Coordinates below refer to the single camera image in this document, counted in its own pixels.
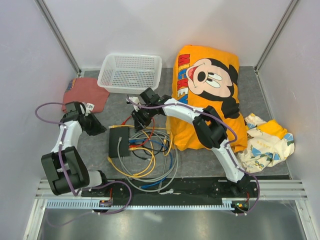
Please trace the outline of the black network switch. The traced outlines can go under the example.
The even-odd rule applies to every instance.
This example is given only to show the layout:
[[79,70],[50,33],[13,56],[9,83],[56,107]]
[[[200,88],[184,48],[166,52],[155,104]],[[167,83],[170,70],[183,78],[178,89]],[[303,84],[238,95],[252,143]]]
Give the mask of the black network switch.
[[108,156],[111,159],[130,155],[129,137],[129,127],[113,127],[109,129]]

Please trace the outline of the white plastic basket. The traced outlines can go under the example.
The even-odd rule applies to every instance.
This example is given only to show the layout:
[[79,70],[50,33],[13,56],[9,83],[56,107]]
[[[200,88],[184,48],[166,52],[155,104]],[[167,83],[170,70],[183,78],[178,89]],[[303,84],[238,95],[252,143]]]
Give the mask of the white plastic basket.
[[139,95],[158,88],[161,72],[158,55],[111,53],[102,63],[97,85],[109,93]]

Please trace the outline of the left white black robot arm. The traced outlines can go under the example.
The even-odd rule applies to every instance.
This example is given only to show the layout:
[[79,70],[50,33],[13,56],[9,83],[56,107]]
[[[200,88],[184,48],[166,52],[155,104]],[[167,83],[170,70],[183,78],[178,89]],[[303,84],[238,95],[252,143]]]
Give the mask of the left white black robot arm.
[[104,181],[102,171],[89,171],[78,150],[78,142],[83,132],[89,136],[97,136],[106,132],[106,128],[82,102],[61,103],[65,106],[65,114],[60,121],[49,121],[39,116],[38,110],[46,106],[42,104],[35,110],[35,115],[43,122],[57,124],[59,136],[50,153],[41,157],[52,193],[56,196],[72,193],[77,196],[83,189],[92,189],[99,197],[106,196],[110,185]]

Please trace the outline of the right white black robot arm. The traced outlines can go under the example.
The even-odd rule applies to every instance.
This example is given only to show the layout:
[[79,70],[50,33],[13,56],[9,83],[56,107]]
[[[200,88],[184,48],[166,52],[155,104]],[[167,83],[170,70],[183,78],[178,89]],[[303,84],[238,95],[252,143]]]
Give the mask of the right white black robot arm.
[[[139,103],[139,98],[144,101],[143,104]],[[201,108],[188,105],[168,95],[159,96],[150,87],[143,91],[139,98],[126,98],[127,102],[134,106],[131,116],[137,131],[146,128],[156,115],[174,117],[192,125],[199,142],[215,154],[223,167],[230,193],[240,197],[247,191],[250,177],[237,161],[227,131],[233,134],[235,140],[237,135],[221,120],[212,106]]]

